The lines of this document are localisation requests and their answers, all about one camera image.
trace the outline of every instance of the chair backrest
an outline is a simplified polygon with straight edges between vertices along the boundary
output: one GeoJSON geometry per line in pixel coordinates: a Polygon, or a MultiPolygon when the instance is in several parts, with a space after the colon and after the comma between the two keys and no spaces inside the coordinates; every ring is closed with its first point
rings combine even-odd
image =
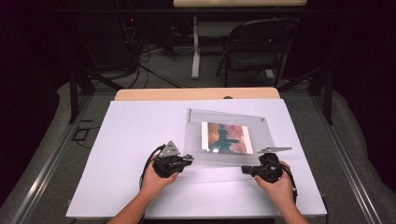
{"type": "Polygon", "coordinates": [[[236,26],[230,33],[228,47],[233,42],[271,41],[279,45],[294,36],[298,23],[293,19],[254,20],[236,26]]]}

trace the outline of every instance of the hand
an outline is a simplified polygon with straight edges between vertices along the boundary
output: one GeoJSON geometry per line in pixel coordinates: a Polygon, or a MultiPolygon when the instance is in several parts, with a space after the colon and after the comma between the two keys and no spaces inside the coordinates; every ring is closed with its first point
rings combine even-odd
{"type": "MultiPolygon", "coordinates": [[[[280,163],[290,168],[285,162],[281,161],[280,163]]],[[[254,179],[262,189],[267,191],[271,200],[279,210],[291,206],[292,204],[294,205],[293,186],[289,175],[286,174],[285,171],[282,171],[282,176],[275,183],[268,183],[257,175],[254,176],[254,179]]]]}
{"type": "Polygon", "coordinates": [[[151,158],[151,162],[146,169],[145,176],[143,178],[142,188],[139,194],[145,194],[149,196],[151,200],[157,198],[165,189],[166,186],[172,184],[177,176],[178,173],[174,173],[170,175],[168,178],[162,178],[155,173],[152,164],[154,163],[154,159],[157,158],[157,155],[154,155],[151,158]]]}

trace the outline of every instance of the desk leg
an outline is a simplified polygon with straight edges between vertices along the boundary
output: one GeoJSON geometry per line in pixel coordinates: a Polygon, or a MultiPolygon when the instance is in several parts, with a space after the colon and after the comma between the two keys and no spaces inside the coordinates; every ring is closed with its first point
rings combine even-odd
{"type": "Polygon", "coordinates": [[[197,18],[194,17],[194,58],[192,60],[192,73],[191,73],[191,78],[192,79],[198,79],[199,78],[199,61],[200,61],[200,55],[199,55],[199,46],[198,46],[198,21],[197,18]]]}

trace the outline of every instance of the wooden desk top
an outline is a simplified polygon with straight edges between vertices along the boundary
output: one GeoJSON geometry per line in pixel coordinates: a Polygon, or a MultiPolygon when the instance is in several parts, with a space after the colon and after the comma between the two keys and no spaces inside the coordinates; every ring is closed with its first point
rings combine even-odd
{"type": "Polygon", "coordinates": [[[174,7],[302,7],[306,0],[174,0],[174,7]]]}
{"type": "Polygon", "coordinates": [[[276,88],[191,88],[120,90],[115,101],[216,100],[239,98],[280,99],[276,88]]]}

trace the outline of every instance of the chair seat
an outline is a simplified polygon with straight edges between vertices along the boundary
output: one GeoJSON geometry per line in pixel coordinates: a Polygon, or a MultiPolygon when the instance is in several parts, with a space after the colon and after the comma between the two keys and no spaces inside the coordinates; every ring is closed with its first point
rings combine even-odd
{"type": "Polygon", "coordinates": [[[273,52],[235,52],[229,57],[231,71],[276,69],[279,63],[273,52]]]}

